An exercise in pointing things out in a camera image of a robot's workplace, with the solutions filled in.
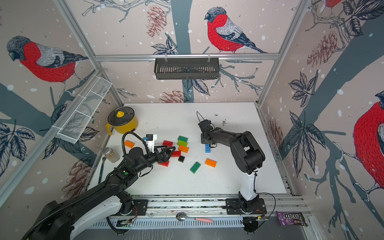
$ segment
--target white wire basket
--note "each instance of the white wire basket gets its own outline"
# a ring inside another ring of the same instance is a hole
[[[82,102],[66,121],[63,128],[60,129],[56,137],[75,144],[111,86],[111,82],[99,77],[85,97],[79,95],[83,97]]]

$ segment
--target yellow pot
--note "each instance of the yellow pot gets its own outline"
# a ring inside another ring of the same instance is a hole
[[[138,122],[135,111],[130,107],[120,107],[113,110],[108,116],[108,124],[105,126],[110,135],[110,127],[113,127],[118,133],[134,131]]]

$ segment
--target pink spoon handle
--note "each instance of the pink spoon handle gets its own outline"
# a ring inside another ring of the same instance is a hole
[[[200,222],[213,223],[213,220],[212,220],[212,219],[209,219],[209,218],[200,218],[200,217],[196,217],[195,220],[196,220],[196,221],[200,221]]]

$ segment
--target green lego brick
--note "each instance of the green lego brick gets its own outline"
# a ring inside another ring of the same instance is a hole
[[[177,140],[183,141],[183,142],[188,142],[188,138],[183,137],[183,136],[179,136],[179,138]]]
[[[180,140],[179,142],[177,142],[177,145],[186,147],[188,143]]]
[[[192,166],[192,168],[190,169],[191,172],[192,172],[193,174],[195,174],[195,172],[199,169],[200,166],[201,166],[200,163],[195,162],[195,164],[194,164],[194,165]]]

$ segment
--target glass jar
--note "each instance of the glass jar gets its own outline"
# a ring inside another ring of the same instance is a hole
[[[115,151],[110,147],[105,147],[103,149],[103,154],[111,163],[117,162],[120,159],[119,155],[117,155]]]

